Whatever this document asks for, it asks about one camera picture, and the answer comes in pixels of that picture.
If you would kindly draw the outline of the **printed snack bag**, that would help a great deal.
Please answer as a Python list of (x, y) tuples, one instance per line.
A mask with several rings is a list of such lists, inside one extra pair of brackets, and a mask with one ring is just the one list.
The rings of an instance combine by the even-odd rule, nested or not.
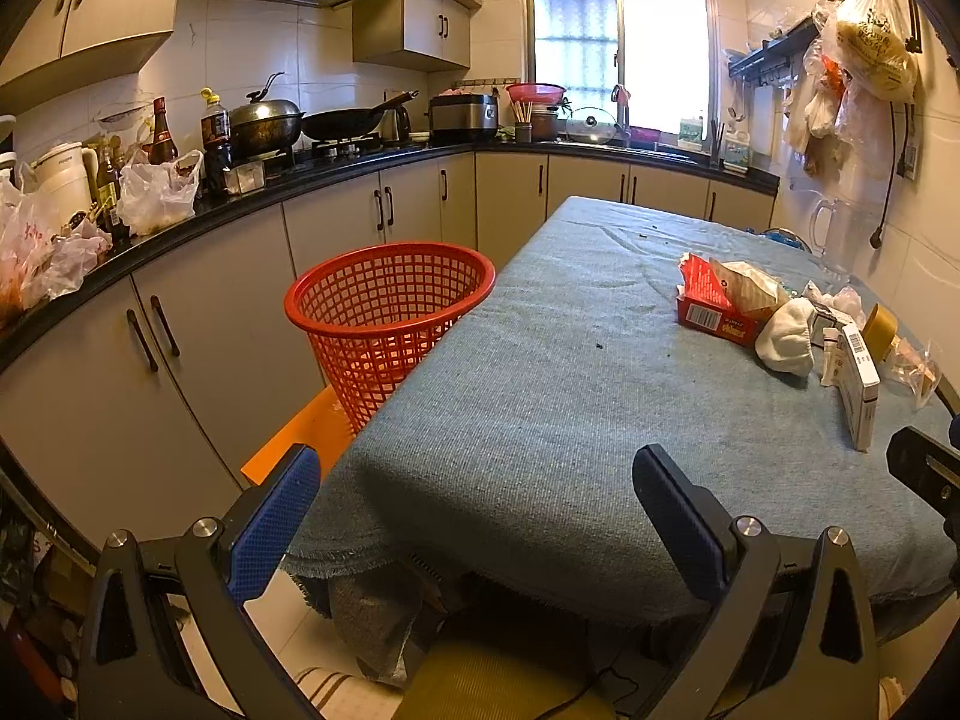
[(786, 289), (758, 266), (747, 262), (709, 261), (722, 292), (734, 309), (747, 319), (766, 322), (789, 301)]

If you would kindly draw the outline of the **white electric kettle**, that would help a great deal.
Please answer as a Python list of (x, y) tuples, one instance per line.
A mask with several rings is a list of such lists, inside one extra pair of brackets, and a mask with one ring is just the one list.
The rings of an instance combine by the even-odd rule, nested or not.
[(60, 227), (67, 226), (78, 213), (88, 213), (96, 167), (96, 151), (80, 142), (60, 143), (29, 165)]

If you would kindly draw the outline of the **white plastic bag on counter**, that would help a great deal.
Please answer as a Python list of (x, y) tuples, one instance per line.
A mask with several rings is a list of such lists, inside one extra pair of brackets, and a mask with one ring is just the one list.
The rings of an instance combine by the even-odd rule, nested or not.
[(143, 151), (122, 167), (119, 218), (134, 238), (146, 238), (195, 215), (203, 153), (187, 151), (171, 163), (151, 164)]

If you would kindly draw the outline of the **red cardboard snack box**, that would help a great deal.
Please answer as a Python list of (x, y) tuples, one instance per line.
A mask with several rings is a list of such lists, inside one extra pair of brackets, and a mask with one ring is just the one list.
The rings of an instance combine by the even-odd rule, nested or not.
[(677, 322), (731, 343), (752, 348), (760, 322), (741, 314), (727, 297), (711, 265), (698, 255), (683, 254), (679, 262), (682, 282), (677, 286)]

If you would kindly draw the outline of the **black countertop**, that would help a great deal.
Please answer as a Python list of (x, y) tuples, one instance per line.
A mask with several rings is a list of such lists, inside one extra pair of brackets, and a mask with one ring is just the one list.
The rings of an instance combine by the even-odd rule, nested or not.
[(63, 298), (43, 302), (28, 310), (13, 325), (2, 332), (2, 366), (10, 367), (26, 349), (37, 340), (57, 327), (80, 309), (88, 301), (99, 296), (105, 289), (117, 281), (123, 280), (133, 271), (148, 265), (153, 260), (179, 249), (194, 239), (217, 231), (229, 223), (254, 215), (277, 203), (293, 200), (304, 193), (321, 188), (334, 187), (375, 172), (398, 169), (409, 164), (426, 163), (441, 160), (448, 156), (464, 153), (494, 153), (517, 156), (517, 154), (537, 154), (537, 156), (571, 156), (585, 160), (612, 161), (633, 166), (658, 167), (665, 171), (678, 172), (685, 176), (703, 177), (708, 181), (718, 181), (737, 188), (747, 188), (766, 197), (776, 197), (779, 192), (779, 177), (759, 167), (750, 167), (739, 174), (727, 171), (724, 167), (711, 166), (706, 156), (690, 153), (670, 153), (670, 151), (651, 151), (651, 149), (626, 149), (615, 146), (590, 146), (585, 143), (537, 142), (530, 145), (516, 143), (459, 143), (448, 146), (423, 146), (423, 148), (381, 149), (377, 153), (368, 153), (354, 160), (340, 161), (334, 164), (320, 164), (306, 161), (291, 169), (283, 176), (270, 179), (256, 192), (246, 193), (236, 200), (229, 200), (220, 206), (202, 206), (198, 215), (189, 220), (169, 226), (163, 231), (137, 239), (119, 254), (112, 255), (104, 263), (96, 266), (83, 281), (82, 288)]

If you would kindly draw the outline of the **white crumpled paper ball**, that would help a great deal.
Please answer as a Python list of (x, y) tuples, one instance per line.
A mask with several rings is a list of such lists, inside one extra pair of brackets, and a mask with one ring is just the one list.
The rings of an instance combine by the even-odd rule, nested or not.
[(755, 353), (766, 369), (796, 377), (807, 377), (812, 372), (813, 313), (811, 301), (794, 298), (771, 316), (755, 340)]

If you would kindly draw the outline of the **grey-blue table cloth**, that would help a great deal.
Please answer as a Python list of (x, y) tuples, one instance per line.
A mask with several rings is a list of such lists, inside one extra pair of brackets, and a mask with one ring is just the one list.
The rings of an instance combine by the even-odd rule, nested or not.
[(778, 535), (832, 525), (875, 603), (950, 587), (955, 548), (890, 475), (885, 445), (949, 413), (880, 395), (858, 452), (836, 392), (682, 327), (679, 260), (742, 260), (800, 288), (811, 255), (722, 224), (604, 200), (563, 203), (337, 461), (291, 543), (308, 582), (415, 557), (604, 621), (700, 611), (636, 499), (658, 444), (731, 514)]

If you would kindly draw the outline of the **orange stool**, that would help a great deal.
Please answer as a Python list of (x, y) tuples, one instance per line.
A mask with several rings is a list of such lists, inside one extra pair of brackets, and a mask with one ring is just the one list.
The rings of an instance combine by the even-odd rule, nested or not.
[(320, 477), (325, 478), (352, 442), (347, 413), (334, 389), (325, 387), (242, 465), (241, 473), (249, 483), (260, 484), (291, 445), (306, 444), (316, 452)]

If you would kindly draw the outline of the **chopstick holder cup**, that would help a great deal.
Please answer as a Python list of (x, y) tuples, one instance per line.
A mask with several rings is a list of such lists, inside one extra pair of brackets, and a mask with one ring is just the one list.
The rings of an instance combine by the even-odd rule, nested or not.
[(532, 142), (532, 104), (526, 101), (512, 101), (514, 115), (514, 141), (518, 145)]

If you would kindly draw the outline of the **red plastic basin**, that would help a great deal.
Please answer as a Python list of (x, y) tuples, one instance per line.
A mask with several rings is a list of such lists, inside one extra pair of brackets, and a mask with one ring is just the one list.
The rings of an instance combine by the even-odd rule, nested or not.
[(558, 106), (565, 99), (566, 89), (551, 83), (512, 83), (508, 94), (513, 103)]

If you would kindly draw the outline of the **black wok with lid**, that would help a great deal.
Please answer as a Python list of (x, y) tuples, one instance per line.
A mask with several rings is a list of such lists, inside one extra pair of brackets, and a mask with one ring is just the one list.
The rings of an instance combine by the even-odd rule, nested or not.
[(236, 160), (252, 160), (261, 154), (293, 153), (301, 137), (302, 112), (293, 101), (274, 99), (270, 89), (285, 71), (268, 76), (263, 87), (247, 94), (247, 104), (229, 112), (231, 153)]

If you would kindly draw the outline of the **white red plastic bag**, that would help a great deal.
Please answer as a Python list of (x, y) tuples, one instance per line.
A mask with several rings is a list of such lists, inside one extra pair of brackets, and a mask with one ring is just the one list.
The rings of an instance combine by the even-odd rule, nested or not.
[(84, 211), (60, 226), (43, 192), (23, 193), (3, 177), (2, 327), (41, 302), (76, 293), (111, 247)]

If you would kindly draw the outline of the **dark oil bottle yellow cap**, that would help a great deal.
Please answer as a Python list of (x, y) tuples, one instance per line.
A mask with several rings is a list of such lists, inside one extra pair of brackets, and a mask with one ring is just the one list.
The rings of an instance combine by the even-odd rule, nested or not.
[(231, 169), (231, 124), (228, 110), (224, 109), (212, 88), (206, 86), (200, 90), (205, 110), (200, 119), (202, 132), (203, 160), (205, 161), (205, 180), (208, 192), (213, 195), (226, 193), (226, 174)]

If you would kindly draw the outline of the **silver rice cooker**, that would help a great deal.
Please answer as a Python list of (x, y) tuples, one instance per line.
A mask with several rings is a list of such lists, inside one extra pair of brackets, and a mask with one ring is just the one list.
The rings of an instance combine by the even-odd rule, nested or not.
[(498, 98), (488, 93), (438, 94), (428, 104), (430, 143), (491, 142), (498, 130)]

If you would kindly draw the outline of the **red plastic mesh basket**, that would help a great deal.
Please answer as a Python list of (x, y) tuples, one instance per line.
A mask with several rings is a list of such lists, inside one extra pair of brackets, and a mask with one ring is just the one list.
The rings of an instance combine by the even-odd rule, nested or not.
[(359, 433), (494, 280), (477, 250), (391, 242), (313, 266), (286, 291), (283, 309)]

